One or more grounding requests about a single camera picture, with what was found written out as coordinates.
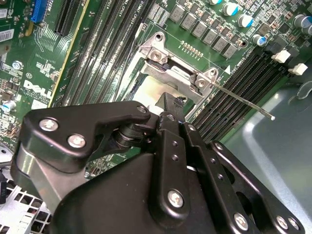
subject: black dimm slot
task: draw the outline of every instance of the black dimm slot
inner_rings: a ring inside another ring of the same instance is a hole
[[[122,34],[122,30],[119,31],[119,28],[121,26],[121,23],[124,23],[124,24],[127,24],[127,20],[124,20],[124,18],[126,17],[126,13],[128,12],[129,10],[129,7],[131,6],[132,2],[128,2],[127,3],[127,8],[123,11],[124,14],[122,14],[120,20],[119,20],[119,24],[117,25],[117,28],[115,28],[114,30],[107,30],[105,32],[105,34],[103,35],[103,38],[102,40],[100,41],[100,43],[98,44],[97,46],[97,49],[95,51],[95,55],[98,55],[103,49],[105,49],[103,51],[103,56],[102,56],[102,59],[101,59],[101,62],[100,62],[100,69],[102,72],[97,72],[94,77],[95,79],[93,79],[93,82],[91,84],[91,87],[87,93],[87,96],[85,97],[84,99],[84,102],[83,103],[88,103],[90,101],[90,96],[94,94],[94,92],[96,91],[97,87],[98,87],[98,84],[100,83],[101,81],[101,78],[103,75],[103,72],[105,71],[105,65],[103,65],[103,61],[106,59],[107,57],[107,54],[109,53],[109,51],[111,51],[111,47],[114,46],[116,44],[116,40],[115,40],[115,37],[116,37],[116,34],[118,33],[119,35]],[[115,20],[111,20],[110,23],[109,23],[109,27],[112,27],[114,22],[116,21]],[[105,46],[105,48],[103,48],[105,42],[107,41],[107,39],[110,39],[108,44]]]
[[[111,1],[111,0],[104,0],[102,1],[102,4],[97,12],[97,15],[95,17],[95,24],[93,25],[89,37],[87,39],[88,44],[84,47],[79,60],[77,62],[75,71],[72,75],[71,81],[68,85],[68,88],[66,90],[66,94],[64,96],[65,102],[68,102],[68,104],[71,104],[71,101],[73,100],[73,96],[71,97],[72,89],[74,88],[74,84],[79,85],[82,77],[86,71],[86,65],[90,61],[90,54],[94,52],[94,49],[96,47],[97,41],[99,40],[101,34],[103,33],[104,27],[106,25],[107,19],[109,18],[109,15],[111,14],[112,9],[115,6],[115,3],[117,1]],[[108,14],[106,14],[106,17],[104,20],[103,14],[104,12],[108,11]]]
[[[266,93],[271,90],[283,77],[283,75],[279,76],[279,79],[273,79],[268,86],[266,86],[265,89],[262,90],[262,92],[257,96],[257,98],[254,100],[255,103],[258,103],[261,101],[261,99],[266,95]],[[252,108],[249,106],[245,106],[243,111],[240,115],[238,115],[232,122],[231,125],[225,125],[223,129],[218,133],[218,135],[214,136],[213,138],[217,140],[221,140],[239,121],[241,121],[244,116],[251,110]]]
[[[257,79],[258,76],[256,76],[257,73],[263,71],[263,69],[267,66],[265,63],[257,64],[257,67],[252,69],[252,72],[246,73],[242,76],[242,81],[239,84],[235,84],[235,87],[232,89],[232,92],[245,98],[244,97],[244,92],[246,91],[247,87],[255,80]],[[209,118],[205,121],[205,123],[200,127],[200,134],[204,134],[204,132],[207,131],[207,127],[211,125],[211,120],[215,119],[218,115],[221,115],[224,111],[226,111],[225,107],[228,105],[230,101],[235,100],[235,98],[225,94],[223,100],[221,101],[220,104],[218,104],[209,114]]]
[[[125,25],[124,26],[124,29],[122,32],[124,33],[120,33],[117,40],[116,40],[116,44],[114,45],[114,47],[112,48],[107,60],[106,60],[106,63],[108,63],[110,61],[110,59],[115,55],[115,52],[116,52],[116,49],[117,47],[119,46],[120,42],[122,41],[126,41],[126,40],[129,40],[129,38],[131,37],[132,33],[136,33],[135,32],[135,29],[137,28],[138,24],[141,22],[141,16],[146,8],[146,5],[148,4],[148,0],[146,0],[144,2],[144,4],[142,5],[142,7],[139,9],[138,7],[140,6],[140,4],[142,3],[142,1],[136,1],[135,3],[135,7],[132,9],[132,11],[130,12],[130,14],[128,15],[128,20],[129,22],[131,22],[131,20],[133,19],[134,17],[134,13],[138,10],[140,10],[140,12],[138,12],[136,18],[135,18],[135,22],[133,23],[133,25],[131,26],[131,24],[129,25]],[[122,53],[122,51],[124,50],[125,48],[125,43],[123,44],[122,48],[120,49],[120,53]],[[115,62],[114,62],[114,65],[113,67],[115,67],[117,61],[118,61],[119,58],[116,58]],[[110,85],[112,84],[112,82],[114,81],[114,77],[107,77],[107,80],[105,81],[105,84],[104,84],[104,87],[97,99],[97,102],[101,102],[102,99],[104,98],[104,96],[106,95],[107,93],[107,88],[110,87]]]
[[[235,86],[235,84],[239,83],[241,80],[241,74],[245,73],[246,70],[248,70],[250,64],[255,64],[256,61],[259,59],[259,56],[255,54],[251,54],[248,58],[247,61],[245,61],[240,68],[228,79],[228,81],[225,83],[224,87],[228,90],[232,90]],[[207,107],[209,106],[214,106],[216,103],[220,103],[221,100],[226,96],[225,93],[218,91],[216,96],[213,98],[213,100],[208,103]],[[207,113],[209,112],[209,108],[205,108],[199,116],[194,120],[193,124],[198,128],[199,123],[204,123],[209,116],[206,116]]]
[[[75,95],[74,95],[73,101],[72,101],[73,104],[77,104],[83,90],[85,89],[86,84],[88,83],[89,79],[91,78],[90,74],[92,74],[91,71],[94,68],[95,62],[97,60],[97,56],[100,54],[101,50],[103,49],[105,41],[108,39],[109,35],[111,35],[111,37],[113,37],[113,38],[110,38],[111,39],[110,43],[114,42],[114,36],[116,35],[118,28],[116,28],[116,29],[113,28],[113,25],[116,22],[116,20],[120,20],[118,23],[118,27],[120,27],[120,24],[123,22],[123,18],[125,16],[125,14],[120,14],[120,12],[121,12],[121,10],[123,10],[122,7],[125,5],[124,4],[125,2],[127,2],[127,4],[126,4],[126,7],[124,8],[123,12],[126,13],[128,11],[129,6],[131,5],[131,3],[128,2],[127,0],[118,1],[116,3],[114,10],[112,11],[111,15],[109,16],[109,21],[108,21],[107,25],[105,26],[105,30],[103,31],[103,34],[101,35],[100,40],[97,42],[95,50],[92,54],[92,59],[89,60],[87,69],[84,72],[84,74],[82,75],[81,81],[78,85],[78,90],[75,92]]]
[[[250,88],[249,87],[243,87],[243,92],[246,91],[246,93],[241,92],[239,95],[241,97],[247,99],[247,100],[254,101],[252,99],[252,97],[263,86],[264,82],[267,82],[267,80],[269,78],[271,78],[274,73],[276,73],[276,71],[274,69],[270,70],[270,68],[269,68],[268,70],[265,71],[265,74],[259,79],[253,77],[252,74],[250,74],[250,77],[252,77],[253,81],[256,81],[256,82],[252,86],[250,86]],[[227,122],[233,117],[233,115],[236,115],[236,113],[238,112],[237,109],[240,109],[241,106],[245,105],[245,104],[239,102],[238,100],[236,100],[235,98],[233,98],[231,96],[228,97],[227,102],[228,102],[228,105],[226,107],[224,107],[223,109],[219,110],[222,114],[219,116],[219,118],[215,119],[214,123],[211,124],[211,127],[207,128],[205,133],[203,134],[203,137],[205,139],[209,140],[211,138],[211,136],[214,136],[219,131],[220,125],[225,126],[227,124]]]

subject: green circuit board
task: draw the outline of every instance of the green circuit board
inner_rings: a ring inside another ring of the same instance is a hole
[[[60,11],[63,4],[69,2],[75,3],[76,8],[68,17],[70,27],[62,31],[58,28]],[[223,13],[224,4],[229,2],[239,4],[234,16]],[[42,20],[34,22],[32,18],[39,3],[45,3],[45,9]],[[172,17],[177,7],[183,9],[179,19]],[[163,32],[165,48],[170,53],[202,72],[216,67],[219,70],[217,82],[224,85],[257,47],[252,39],[255,34],[264,36],[267,41],[278,36],[297,51],[299,57],[308,60],[312,55],[311,37],[296,28],[293,20],[298,14],[311,15],[311,12],[311,2],[301,0],[224,0],[217,5],[209,4],[208,0],[7,0],[0,5],[1,106],[8,101],[16,106],[10,112],[0,110],[0,140],[13,150],[22,118],[32,109],[110,101],[125,66],[125,55],[136,52],[130,51],[131,44],[127,40],[132,38],[131,33],[136,32],[135,26],[141,19],[145,21],[137,46],[154,33]],[[141,14],[138,19],[135,18],[137,14]],[[242,14],[252,16],[251,27],[237,25]],[[195,20],[191,27],[185,28],[184,21],[190,15]],[[123,28],[132,21],[132,28]],[[205,32],[196,36],[195,27],[200,22],[205,25]],[[224,39],[235,52],[225,55],[223,50],[207,44],[208,30],[213,30],[217,38]],[[130,93],[137,88],[137,72],[143,62],[141,60],[122,81],[118,100],[131,99]],[[216,93],[214,89],[202,106]]]

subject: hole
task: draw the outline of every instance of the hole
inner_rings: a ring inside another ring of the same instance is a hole
[[[218,174],[218,178],[219,178],[220,180],[223,180],[223,175]]]
[[[161,34],[156,34],[155,38],[156,38],[156,41],[161,41],[162,40],[162,35]]]
[[[39,199],[35,199],[31,204],[32,207],[39,208],[43,202]]]
[[[6,184],[6,187],[7,187],[7,188],[10,188],[10,189],[15,189],[16,184],[14,183],[14,181],[9,180],[9,181],[7,182],[7,184]]]
[[[24,195],[24,197],[21,199],[20,202],[23,204],[29,205],[32,200],[33,200],[32,197]]]
[[[43,233],[43,234],[48,234],[49,233],[49,224],[46,224],[44,227],[43,227],[43,229],[42,229],[42,232],[41,233]]]
[[[229,169],[227,169],[225,166],[223,166],[223,169],[225,170],[226,175],[228,176],[231,184],[234,184],[235,182],[235,177],[234,175],[229,171]]]
[[[9,195],[11,194],[11,190],[9,190],[9,189],[6,189],[6,198],[8,198],[9,197]]]
[[[31,230],[33,232],[39,233],[42,227],[43,227],[43,223],[39,223],[39,222],[35,221],[33,223],[33,225],[31,226]]]
[[[52,219],[52,216],[50,215],[50,216],[48,217],[47,222],[50,223],[50,222],[51,222],[51,219]]]
[[[178,160],[179,160],[179,157],[178,157],[177,155],[173,155],[173,156],[172,156],[172,159],[173,159],[174,161],[178,161]]]
[[[0,231],[0,234],[6,234],[9,231],[10,227],[4,226]]]
[[[240,203],[242,204],[244,211],[248,216],[252,215],[253,213],[253,207],[251,202],[248,200],[248,198],[241,192],[236,192],[236,195],[238,196],[238,199]]]
[[[39,214],[37,215],[37,220],[40,220],[40,221],[45,221],[48,217],[48,213],[46,212],[43,212],[43,211],[40,211]]]
[[[247,45],[248,45],[248,42],[243,41],[240,47],[242,47],[242,48],[246,48],[246,47],[247,47]]]
[[[146,113],[146,109],[143,106],[138,106],[137,109],[142,113]]]
[[[21,198],[22,194],[17,194],[16,197],[14,198],[15,201],[19,201]]]
[[[31,213],[31,214],[34,215],[35,213],[37,213],[37,210],[34,209],[34,208],[29,208],[28,211],[27,211],[27,213]]]
[[[167,115],[168,119],[170,119],[171,121],[174,121],[175,120],[175,117],[171,114],[168,114]]]

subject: white plastic piece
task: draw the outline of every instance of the white plastic piece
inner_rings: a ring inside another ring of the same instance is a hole
[[[211,5],[216,5],[216,4],[220,4],[222,2],[222,0],[209,0],[209,3]]]
[[[301,76],[307,70],[307,68],[308,68],[307,65],[305,65],[304,63],[300,63],[296,65],[294,68],[288,69],[288,71],[297,76]]]
[[[223,14],[226,16],[236,15],[238,12],[238,4],[233,2],[228,2],[223,5]]]
[[[271,58],[279,63],[284,63],[290,56],[291,55],[287,50],[282,50],[276,55],[273,55]]]
[[[239,27],[249,28],[252,26],[254,19],[246,14],[240,15],[237,19],[237,24]]]

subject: black connector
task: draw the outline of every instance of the black connector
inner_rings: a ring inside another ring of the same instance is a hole
[[[61,37],[69,34],[80,5],[80,0],[63,0],[54,32]]]

